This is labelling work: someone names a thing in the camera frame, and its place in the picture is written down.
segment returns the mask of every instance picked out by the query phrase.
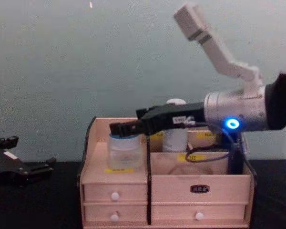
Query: gray wall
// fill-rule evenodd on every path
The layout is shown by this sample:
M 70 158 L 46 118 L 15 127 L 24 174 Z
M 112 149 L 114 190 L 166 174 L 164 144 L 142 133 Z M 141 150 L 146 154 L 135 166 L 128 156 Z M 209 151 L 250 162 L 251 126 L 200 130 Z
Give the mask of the gray wall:
M 197 0 L 266 83 L 286 69 L 286 1 Z M 217 74 L 173 20 L 183 0 L 0 0 L 0 135 L 26 161 L 79 160 L 93 116 L 135 116 L 239 81 Z M 249 133 L 250 158 L 286 158 L 286 130 Z

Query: wooden compartment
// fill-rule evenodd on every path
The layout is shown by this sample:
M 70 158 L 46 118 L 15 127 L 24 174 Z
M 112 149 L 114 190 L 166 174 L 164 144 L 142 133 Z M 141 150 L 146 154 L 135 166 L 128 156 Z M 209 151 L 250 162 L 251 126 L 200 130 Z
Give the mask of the wooden compartment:
M 109 124 L 134 118 L 96 118 L 86 135 L 79 175 L 82 224 L 85 229 L 132 228 L 248 228 L 254 195 L 254 178 L 244 164 L 242 175 L 227 175 L 228 158 L 214 162 L 189 163 L 184 152 L 161 152 L 161 135 L 152 136 L 151 150 L 151 225 L 147 223 L 148 179 L 146 163 L 139 169 L 112 171 L 107 166 Z M 188 131 L 189 142 L 209 146 L 215 136 L 205 129 Z M 200 158 L 227 154 L 197 152 Z M 207 185 L 207 193 L 193 193 L 191 186 Z M 113 201 L 112 193 L 118 193 Z M 111 215 L 119 214 L 118 222 Z M 202 220 L 195 215 L 201 212 Z

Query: plastic container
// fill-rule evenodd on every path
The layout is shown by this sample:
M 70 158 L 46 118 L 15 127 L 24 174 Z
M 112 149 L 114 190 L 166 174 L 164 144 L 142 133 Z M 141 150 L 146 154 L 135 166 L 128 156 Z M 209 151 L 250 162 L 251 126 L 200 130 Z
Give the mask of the plastic container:
M 166 104 L 184 105 L 182 99 L 170 99 Z M 185 152 L 187 146 L 187 129 L 172 129 L 163 132 L 163 152 Z
M 109 135 L 108 152 L 111 169 L 138 168 L 143 164 L 143 148 L 139 135 L 125 138 Z

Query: black table surface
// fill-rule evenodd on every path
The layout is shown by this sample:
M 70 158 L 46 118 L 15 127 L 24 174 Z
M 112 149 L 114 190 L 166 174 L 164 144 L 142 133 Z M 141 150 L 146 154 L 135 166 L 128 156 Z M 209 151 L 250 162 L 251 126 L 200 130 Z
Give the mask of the black table surface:
M 250 161 L 258 174 L 253 229 L 286 229 L 286 160 Z M 0 229 L 81 229 L 79 162 L 60 162 L 48 180 L 0 187 Z

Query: drawer knob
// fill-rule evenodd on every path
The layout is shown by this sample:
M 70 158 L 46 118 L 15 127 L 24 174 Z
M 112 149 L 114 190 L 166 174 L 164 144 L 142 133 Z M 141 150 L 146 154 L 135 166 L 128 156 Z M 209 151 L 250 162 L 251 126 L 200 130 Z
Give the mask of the drawer knob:
M 111 194 L 111 199 L 112 199 L 113 201 L 117 201 L 119 198 L 120 198 L 119 193 L 113 192 L 113 193 Z
M 196 220 L 202 220 L 204 218 L 204 214 L 201 212 L 197 212 L 195 215 Z
M 115 212 L 113 215 L 110 216 L 111 222 L 117 222 L 117 221 L 119 221 L 119 218 L 120 217 L 119 217 L 117 212 Z

